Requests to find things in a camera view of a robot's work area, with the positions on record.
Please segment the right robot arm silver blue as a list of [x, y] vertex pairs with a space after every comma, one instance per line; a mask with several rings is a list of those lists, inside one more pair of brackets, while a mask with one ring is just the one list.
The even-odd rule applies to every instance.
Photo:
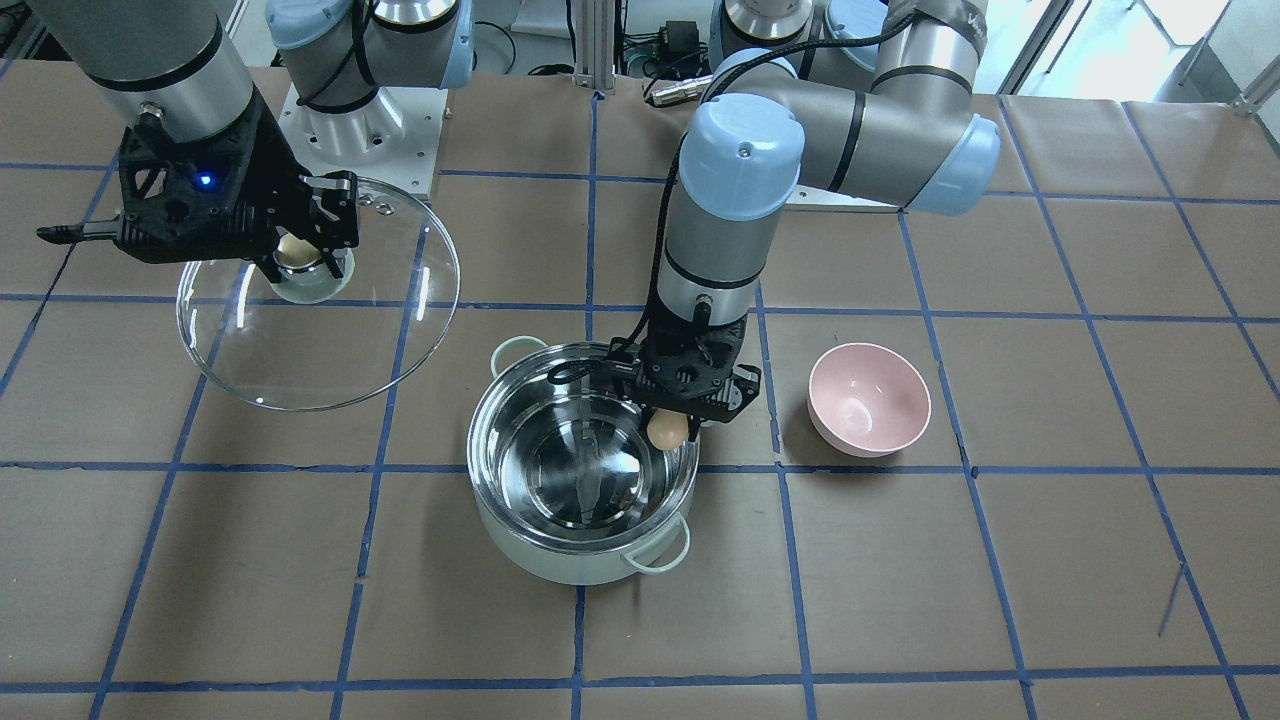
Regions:
[[337, 290], [360, 242], [357, 165], [404, 142], [389, 88], [470, 81], [468, 1], [270, 1], [265, 19], [297, 92], [296, 155], [205, 1], [36, 1], [35, 14], [125, 120], [123, 208], [50, 225], [47, 243], [109, 240], [148, 264], [239, 259], [274, 290]]

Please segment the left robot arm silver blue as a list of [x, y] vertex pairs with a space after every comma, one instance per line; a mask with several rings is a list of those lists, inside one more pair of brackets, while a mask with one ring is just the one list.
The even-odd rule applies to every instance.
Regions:
[[717, 68], [675, 152], [646, 306], [602, 372], [667, 451], [759, 393], [740, 366], [753, 287], [800, 184], [961, 215], [998, 163], [997, 126], [972, 110], [983, 1], [890, 1], [870, 37], [745, 47]]

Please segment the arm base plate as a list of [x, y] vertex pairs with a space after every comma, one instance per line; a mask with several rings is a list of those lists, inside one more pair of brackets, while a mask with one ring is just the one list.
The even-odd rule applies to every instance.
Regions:
[[364, 108], [320, 113], [292, 87], [279, 126], [296, 159], [315, 176], [334, 170], [380, 181], [421, 200], [433, 195], [449, 92], [384, 87]]

